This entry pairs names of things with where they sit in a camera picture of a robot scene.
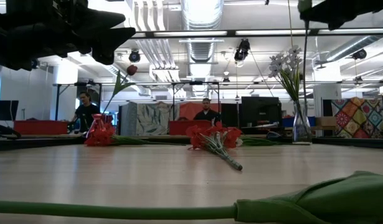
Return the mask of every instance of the red tulip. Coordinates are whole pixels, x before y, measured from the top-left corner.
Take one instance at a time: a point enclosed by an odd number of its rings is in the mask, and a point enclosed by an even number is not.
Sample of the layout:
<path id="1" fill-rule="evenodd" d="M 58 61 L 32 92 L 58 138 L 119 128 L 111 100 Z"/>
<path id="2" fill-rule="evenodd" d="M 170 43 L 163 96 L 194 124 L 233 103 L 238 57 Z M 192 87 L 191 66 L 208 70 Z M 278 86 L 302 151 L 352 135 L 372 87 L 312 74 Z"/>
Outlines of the red tulip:
<path id="1" fill-rule="evenodd" d="M 126 69 L 126 72 L 127 72 L 128 75 L 132 76 L 132 75 L 136 74 L 137 69 L 138 69 L 137 66 L 130 65 L 130 66 Z"/>

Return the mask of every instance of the glass vase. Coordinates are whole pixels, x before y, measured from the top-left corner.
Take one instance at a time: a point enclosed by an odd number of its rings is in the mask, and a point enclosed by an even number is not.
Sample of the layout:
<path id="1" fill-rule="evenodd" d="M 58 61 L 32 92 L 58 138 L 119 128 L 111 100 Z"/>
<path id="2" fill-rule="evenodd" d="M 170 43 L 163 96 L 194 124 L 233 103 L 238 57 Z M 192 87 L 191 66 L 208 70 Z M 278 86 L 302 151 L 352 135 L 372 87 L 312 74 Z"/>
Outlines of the glass vase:
<path id="1" fill-rule="evenodd" d="M 296 101 L 293 103 L 295 118 L 293 120 L 292 143 L 311 144 L 312 134 L 305 104 Z"/>

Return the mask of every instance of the person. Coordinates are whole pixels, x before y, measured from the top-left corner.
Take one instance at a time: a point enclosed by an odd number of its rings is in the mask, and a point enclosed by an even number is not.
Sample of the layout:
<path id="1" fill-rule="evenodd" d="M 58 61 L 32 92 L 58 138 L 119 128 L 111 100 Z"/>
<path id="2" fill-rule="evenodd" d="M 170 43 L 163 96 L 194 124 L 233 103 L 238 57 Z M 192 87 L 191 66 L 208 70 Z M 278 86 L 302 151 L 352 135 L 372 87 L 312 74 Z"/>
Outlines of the person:
<path id="1" fill-rule="evenodd" d="M 194 120 L 212 121 L 213 119 L 217 119 L 219 117 L 218 112 L 210 108 L 210 99 L 204 98 L 202 100 L 202 108 L 203 110 L 194 117 Z"/>
<path id="2" fill-rule="evenodd" d="M 98 106 L 92 104 L 92 98 L 87 92 L 81 92 L 79 94 L 79 98 L 82 101 L 82 105 L 80 105 L 75 111 L 75 115 L 72 118 L 72 122 L 75 122 L 77 119 L 80 120 L 80 129 L 81 133 L 88 131 L 90 126 L 93 123 L 93 114 L 100 113 L 100 109 Z"/>

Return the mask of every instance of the pillar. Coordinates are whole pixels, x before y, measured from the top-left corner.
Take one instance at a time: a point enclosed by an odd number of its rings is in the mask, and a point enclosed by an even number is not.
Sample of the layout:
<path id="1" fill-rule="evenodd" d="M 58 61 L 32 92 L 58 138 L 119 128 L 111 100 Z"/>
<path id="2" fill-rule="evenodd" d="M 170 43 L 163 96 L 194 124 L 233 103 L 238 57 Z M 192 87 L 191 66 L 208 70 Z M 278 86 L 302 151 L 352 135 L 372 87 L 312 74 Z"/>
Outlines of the pillar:
<path id="1" fill-rule="evenodd" d="M 54 80 L 57 84 L 76 83 L 78 81 L 78 68 L 72 62 L 63 59 L 59 66 L 54 67 Z M 50 105 L 50 119 L 55 119 L 55 104 L 57 98 L 57 87 L 52 89 L 52 100 Z M 77 87 L 69 86 L 60 95 L 58 120 L 70 121 L 75 113 L 77 99 Z"/>
<path id="2" fill-rule="evenodd" d="M 314 81 L 341 81 L 341 69 L 337 62 L 323 65 L 325 68 L 314 68 Z M 340 100 L 342 99 L 341 84 L 321 84 L 313 87 L 314 110 L 315 116 L 323 116 L 323 100 Z M 322 136 L 322 131 L 317 131 L 317 137 Z"/>

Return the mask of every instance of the ceiling duct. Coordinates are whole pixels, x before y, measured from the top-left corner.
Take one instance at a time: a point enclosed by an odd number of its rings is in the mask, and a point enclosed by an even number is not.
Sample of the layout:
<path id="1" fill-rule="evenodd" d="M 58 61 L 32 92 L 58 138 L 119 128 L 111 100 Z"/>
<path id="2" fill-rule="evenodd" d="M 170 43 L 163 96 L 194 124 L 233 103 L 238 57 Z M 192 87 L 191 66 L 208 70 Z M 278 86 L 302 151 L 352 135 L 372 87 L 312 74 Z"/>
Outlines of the ceiling duct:
<path id="1" fill-rule="evenodd" d="M 316 64 L 322 65 L 329 62 L 335 62 L 353 54 L 354 52 L 357 52 L 358 50 L 363 49 L 364 47 L 367 47 L 368 45 L 374 42 L 377 42 L 378 40 L 381 40 L 382 38 L 383 35 L 369 35 L 365 37 L 353 38 L 352 40 L 338 47 L 337 49 L 330 51 L 325 56 L 325 60 L 319 60 L 316 62 Z"/>
<path id="2" fill-rule="evenodd" d="M 215 30 L 220 27 L 223 14 L 224 0 L 182 0 L 182 17 L 185 30 Z M 206 78 L 210 75 L 211 64 L 200 64 L 212 62 L 214 57 L 215 43 L 188 43 L 187 51 L 191 63 L 190 73 L 193 78 Z M 197 87 L 196 96 L 203 96 L 201 86 Z"/>

